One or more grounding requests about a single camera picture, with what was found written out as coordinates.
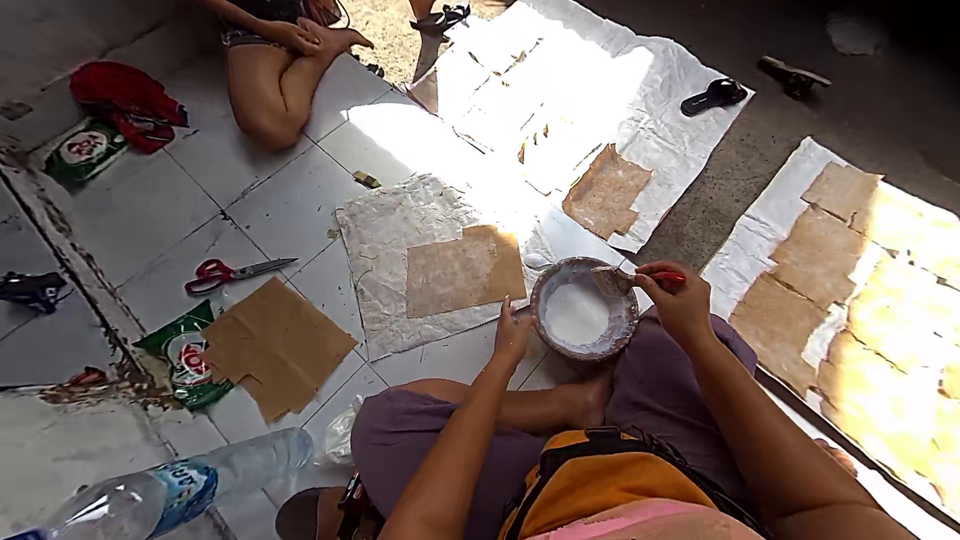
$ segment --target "dirt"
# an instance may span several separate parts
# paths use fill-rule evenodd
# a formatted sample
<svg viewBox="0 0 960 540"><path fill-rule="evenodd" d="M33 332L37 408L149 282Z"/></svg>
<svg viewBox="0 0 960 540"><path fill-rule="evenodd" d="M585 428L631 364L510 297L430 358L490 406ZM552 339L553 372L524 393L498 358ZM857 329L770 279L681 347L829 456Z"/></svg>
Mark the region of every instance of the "dirt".
<svg viewBox="0 0 960 540"><path fill-rule="evenodd" d="M364 64L383 68L383 78L391 84L412 83L414 67L420 53L420 33L410 28L414 19L407 0L341 0L350 17L350 27L373 42L374 49L353 47L353 53ZM437 0L433 11L439 12L444 3ZM491 19L503 13L503 2L485 0L470 4L472 14Z"/></svg>

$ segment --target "green plastic bag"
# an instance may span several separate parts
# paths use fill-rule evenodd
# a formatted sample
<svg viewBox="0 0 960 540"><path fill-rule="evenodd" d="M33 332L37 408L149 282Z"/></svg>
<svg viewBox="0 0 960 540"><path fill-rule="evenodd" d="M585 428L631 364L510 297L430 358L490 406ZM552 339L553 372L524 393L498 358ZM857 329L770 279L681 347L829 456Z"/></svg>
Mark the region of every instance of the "green plastic bag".
<svg viewBox="0 0 960 540"><path fill-rule="evenodd" d="M170 366L174 396L187 410L210 405L233 387L229 380L214 382L209 366L200 356L209 347L200 331L212 322L213 309L210 301L204 300L176 321L133 344Z"/></svg>
<svg viewBox="0 0 960 540"><path fill-rule="evenodd" d="M119 130L100 120L87 119L47 156L43 172L69 187L93 180L127 150Z"/></svg>

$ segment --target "paintbrush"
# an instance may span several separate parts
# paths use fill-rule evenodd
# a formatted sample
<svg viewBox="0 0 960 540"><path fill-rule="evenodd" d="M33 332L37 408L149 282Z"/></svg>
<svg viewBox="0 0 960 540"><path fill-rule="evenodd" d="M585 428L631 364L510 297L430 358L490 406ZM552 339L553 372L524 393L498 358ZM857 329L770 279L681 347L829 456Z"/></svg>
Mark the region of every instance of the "paintbrush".
<svg viewBox="0 0 960 540"><path fill-rule="evenodd" d="M614 298L627 296L630 294L630 289L636 286L634 277L616 266L597 266L590 269L590 274L593 276L593 282L597 284L597 288L606 296ZM669 271L654 272L650 274L650 277L660 287L665 284L677 286L686 281L686 276L683 274Z"/></svg>

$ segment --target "scissors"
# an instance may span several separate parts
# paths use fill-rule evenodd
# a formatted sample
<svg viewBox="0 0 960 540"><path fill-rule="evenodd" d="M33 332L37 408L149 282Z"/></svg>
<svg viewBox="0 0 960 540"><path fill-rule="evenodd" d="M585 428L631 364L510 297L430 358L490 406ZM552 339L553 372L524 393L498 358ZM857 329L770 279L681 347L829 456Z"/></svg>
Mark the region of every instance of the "scissors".
<svg viewBox="0 0 960 540"><path fill-rule="evenodd" d="M290 264L295 260L297 260L296 257L275 258L273 260L259 262L251 266L244 266L243 268L237 268L234 270L225 265L222 260L219 260L218 258L211 258L209 260L205 260L200 266L197 267L197 279L187 282L183 288L186 290L187 294L202 295L217 290L220 288L220 285L223 285L224 283L252 278L258 274L276 270L280 266Z"/></svg>

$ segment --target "bowl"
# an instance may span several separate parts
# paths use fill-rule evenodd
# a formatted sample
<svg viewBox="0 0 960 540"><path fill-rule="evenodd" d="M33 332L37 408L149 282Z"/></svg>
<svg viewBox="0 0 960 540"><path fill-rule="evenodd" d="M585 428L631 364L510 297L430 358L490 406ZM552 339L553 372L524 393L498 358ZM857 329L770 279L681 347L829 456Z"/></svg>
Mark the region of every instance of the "bowl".
<svg viewBox="0 0 960 540"><path fill-rule="evenodd" d="M565 258L540 274L530 295L531 316L540 338L559 353L588 362L619 353L640 319L633 290L615 298L600 292L590 274L597 266L608 264L598 258Z"/></svg>

